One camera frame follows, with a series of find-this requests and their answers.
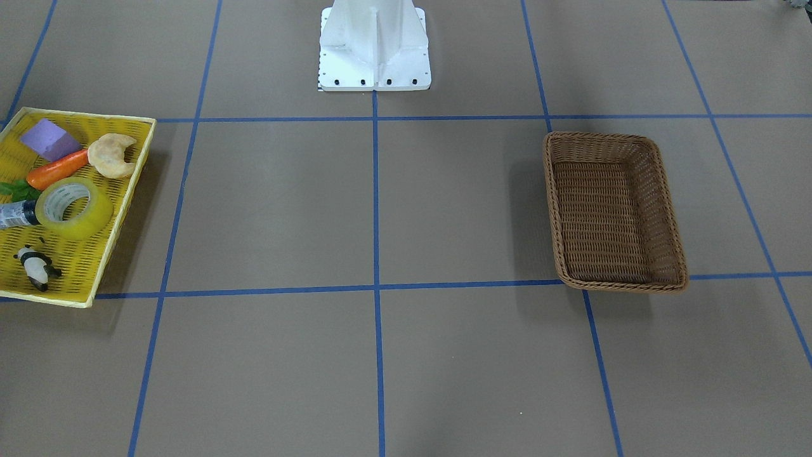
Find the yellow tape roll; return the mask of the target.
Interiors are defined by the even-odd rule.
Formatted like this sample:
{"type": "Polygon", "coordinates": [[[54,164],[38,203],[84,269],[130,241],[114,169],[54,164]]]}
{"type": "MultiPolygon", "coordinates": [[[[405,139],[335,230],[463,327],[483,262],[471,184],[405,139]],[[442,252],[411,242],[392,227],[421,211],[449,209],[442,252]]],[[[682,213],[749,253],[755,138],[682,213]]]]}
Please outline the yellow tape roll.
{"type": "Polygon", "coordinates": [[[35,214],[40,224],[69,240],[90,238],[105,228],[113,213],[110,197],[92,180],[70,177],[50,185],[38,197],[35,214]],[[72,203],[85,199],[84,208],[67,218],[72,203]]]}

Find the brown wicker basket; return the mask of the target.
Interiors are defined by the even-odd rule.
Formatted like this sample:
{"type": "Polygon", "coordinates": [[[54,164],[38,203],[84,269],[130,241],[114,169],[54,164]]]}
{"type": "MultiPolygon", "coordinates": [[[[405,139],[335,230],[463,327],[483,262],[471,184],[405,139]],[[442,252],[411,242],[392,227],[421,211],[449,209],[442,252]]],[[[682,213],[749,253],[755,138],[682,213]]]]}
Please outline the brown wicker basket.
{"type": "Polygon", "coordinates": [[[672,194],[652,139],[551,132],[543,159],[552,255],[563,283],[625,293],[688,288],[672,194]]]}

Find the yellow plastic basket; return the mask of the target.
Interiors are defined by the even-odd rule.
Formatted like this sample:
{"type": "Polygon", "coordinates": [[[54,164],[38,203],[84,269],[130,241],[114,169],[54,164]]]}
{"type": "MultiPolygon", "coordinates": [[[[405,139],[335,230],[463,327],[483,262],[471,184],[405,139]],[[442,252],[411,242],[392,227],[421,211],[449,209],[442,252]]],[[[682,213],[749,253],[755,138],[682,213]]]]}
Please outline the yellow plastic basket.
{"type": "Polygon", "coordinates": [[[2,301],[20,299],[65,307],[88,308],[98,291],[114,246],[133,201],[134,190],[144,168],[157,121],[148,117],[64,112],[23,107],[2,130],[2,182],[11,184],[24,179],[46,161],[22,142],[22,136],[41,119],[63,128],[82,147],[89,147],[108,133],[124,134],[134,143],[124,150],[124,161],[134,165],[124,178],[102,176],[92,165],[79,168],[72,179],[78,184],[92,182],[90,193],[105,196],[111,203],[110,219],[95,234],[69,239],[51,225],[22,226],[2,230],[2,301]],[[51,279],[47,290],[38,290],[24,272],[16,254],[25,245],[48,256],[61,277],[51,279]]]}

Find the toy croissant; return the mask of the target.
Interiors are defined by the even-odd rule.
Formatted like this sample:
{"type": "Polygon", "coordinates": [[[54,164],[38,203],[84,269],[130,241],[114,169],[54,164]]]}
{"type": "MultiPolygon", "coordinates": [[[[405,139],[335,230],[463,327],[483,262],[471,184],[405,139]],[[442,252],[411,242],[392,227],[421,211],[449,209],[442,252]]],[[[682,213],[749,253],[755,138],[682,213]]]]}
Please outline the toy croissant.
{"type": "Polygon", "coordinates": [[[136,144],[136,139],[118,133],[107,133],[87,148],[89,164],[104,177],[127,178],[134,173],[136,165],[126,162],[125,151],[136,144]]]}

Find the purple foam block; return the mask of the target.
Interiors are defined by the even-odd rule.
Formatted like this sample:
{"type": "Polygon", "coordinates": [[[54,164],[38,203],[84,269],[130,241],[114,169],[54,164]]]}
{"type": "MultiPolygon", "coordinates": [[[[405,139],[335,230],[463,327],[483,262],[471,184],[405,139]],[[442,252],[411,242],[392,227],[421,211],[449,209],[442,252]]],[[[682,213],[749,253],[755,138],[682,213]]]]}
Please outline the purple foam block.
{"type": "Polygon", "coordinates": [[[83,148],[70,133],[49,119],[38,121],[20,141],[48,162],[63,159],[83,148]]]}

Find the orange toy carrot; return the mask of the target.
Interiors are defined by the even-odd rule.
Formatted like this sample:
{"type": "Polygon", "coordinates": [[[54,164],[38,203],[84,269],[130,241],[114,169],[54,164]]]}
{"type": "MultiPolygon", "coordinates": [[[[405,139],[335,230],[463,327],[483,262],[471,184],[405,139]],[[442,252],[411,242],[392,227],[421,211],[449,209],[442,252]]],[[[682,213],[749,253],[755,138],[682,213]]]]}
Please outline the orange toy carrot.
{"type": "Polygon", "coordinates": [[[82,149],[67,154],[59,160],[49,162],[41,167],[32,169],[25,177],[29,186],[38,191],[44,191],[59,180],[71,177],[81,168],[89,164],[88,150],[82,149]]]}

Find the toy panda figure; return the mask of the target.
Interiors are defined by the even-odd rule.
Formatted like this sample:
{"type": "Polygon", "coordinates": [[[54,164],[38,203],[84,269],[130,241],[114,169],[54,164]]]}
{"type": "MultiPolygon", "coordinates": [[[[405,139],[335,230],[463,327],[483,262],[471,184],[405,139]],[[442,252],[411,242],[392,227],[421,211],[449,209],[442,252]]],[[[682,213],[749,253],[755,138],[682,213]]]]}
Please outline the toy panda figure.
{"type": "Polygon", "coordinates": [[[47,291],[49,282],[63,275],[61,269],[53,266],[53,260],[50,257],[31,245],[25,245],[19,249],[13,258],[20,262],[31,284],[40,292],[47,291]]]}

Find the small printed bottle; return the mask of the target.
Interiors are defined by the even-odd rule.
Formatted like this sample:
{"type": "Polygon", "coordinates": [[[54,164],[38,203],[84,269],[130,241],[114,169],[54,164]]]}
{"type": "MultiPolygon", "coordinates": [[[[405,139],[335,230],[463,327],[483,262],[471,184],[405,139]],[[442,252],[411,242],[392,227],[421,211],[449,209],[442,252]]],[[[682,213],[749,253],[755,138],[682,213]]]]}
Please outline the small printed bottle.
{"type": "Polygon", "coordinates": [[[10,202],[1,205],[1,229],[37,226],[37,200],[10,202]]]}

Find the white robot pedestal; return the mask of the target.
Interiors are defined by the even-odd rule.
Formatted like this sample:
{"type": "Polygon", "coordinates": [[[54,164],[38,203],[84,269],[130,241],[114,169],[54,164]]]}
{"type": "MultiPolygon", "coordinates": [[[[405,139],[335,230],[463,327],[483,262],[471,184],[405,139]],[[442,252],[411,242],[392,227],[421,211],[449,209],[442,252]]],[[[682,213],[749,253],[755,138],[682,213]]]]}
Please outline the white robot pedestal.
{"type": "Polygon", "coordinates": [[[412,1],[336,1],[321,11],[317,87],[424,91],[432,85],[426,12],[412,1]]]}

